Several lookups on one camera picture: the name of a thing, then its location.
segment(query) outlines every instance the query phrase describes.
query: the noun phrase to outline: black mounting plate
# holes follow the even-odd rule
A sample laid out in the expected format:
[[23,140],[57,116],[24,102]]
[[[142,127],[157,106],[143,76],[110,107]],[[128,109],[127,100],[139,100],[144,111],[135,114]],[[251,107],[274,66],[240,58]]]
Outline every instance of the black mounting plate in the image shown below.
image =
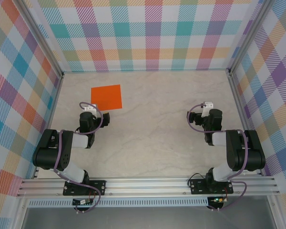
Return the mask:
[[190,186],[191,186],[191,194],[226,194],[225,188],[227,189],[228,194],[233,194],[233,187],[231,182],[218,182],[219,185],[217,188],[214,189],[213,192],[210,192],[206,185],[205,179],[191,179]]
[[[89,186],[97,188],[101,192],[101,196],[105,195],[105,189],[106,189],[106,181],[105,180],[90,180]],[[91,192],[91,196],[94,196],[94,193],[96,196],[98,196],[98,192],[95,190],[92,190],[88,187],[83,187],[79,185],[75,185],[72,183],[65,182],[65,186],[62,192],[63,196],[88,196]]]

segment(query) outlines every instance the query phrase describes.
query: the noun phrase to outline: orange paper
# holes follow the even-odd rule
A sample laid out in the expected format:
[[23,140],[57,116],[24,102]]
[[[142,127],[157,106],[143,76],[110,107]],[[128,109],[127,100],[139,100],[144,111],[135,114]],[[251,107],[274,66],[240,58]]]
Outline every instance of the orange paper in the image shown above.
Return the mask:
[[120,85],[91,88],[91,103],[97,104],[101,111],[122,108],[122,95]]

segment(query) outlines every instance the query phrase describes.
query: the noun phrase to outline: plaid backdrop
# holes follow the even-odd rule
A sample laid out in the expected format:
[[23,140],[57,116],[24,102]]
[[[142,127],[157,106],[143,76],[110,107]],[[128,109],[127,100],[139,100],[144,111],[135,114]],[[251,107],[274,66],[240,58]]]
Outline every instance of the plaid backdrop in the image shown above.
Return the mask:
[[62,68],[73,72],[225,69],[257,2],[26,0]]
[[0,0],[0,229],[7,228],[59,78],[11,0]]
[[275,2],[234,78],[286,209],[286,0]]

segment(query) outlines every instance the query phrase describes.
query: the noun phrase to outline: vent grille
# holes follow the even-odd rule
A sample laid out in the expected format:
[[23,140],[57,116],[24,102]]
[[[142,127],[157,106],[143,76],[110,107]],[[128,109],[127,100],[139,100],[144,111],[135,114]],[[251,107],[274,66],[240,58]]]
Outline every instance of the vent grille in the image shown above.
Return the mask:
[[[97,205],[112,207],[187,207],[207,206],[206,197],[187,198],[103,198]],[[31,199],[29,208],[73,208],[71,198]]]

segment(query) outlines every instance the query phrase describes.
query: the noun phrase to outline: marble surface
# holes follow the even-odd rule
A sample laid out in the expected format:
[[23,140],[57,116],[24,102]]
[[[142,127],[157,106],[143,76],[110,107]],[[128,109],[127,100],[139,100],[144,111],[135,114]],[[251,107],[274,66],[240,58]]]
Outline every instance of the marble surface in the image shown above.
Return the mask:
[[[66,74],[52,128],[75,130],[91,88],[120,84],[123,108],[110,111],[91,149],[73,149],[71,159],[90,177],[205,174],[226,160],[225,147],[209,146],[192,130],[186,112],[203,101],[223,111],[223,129],[242,128],[224,71],[109,72]],[[38,177],[55,177],[40,170]]]

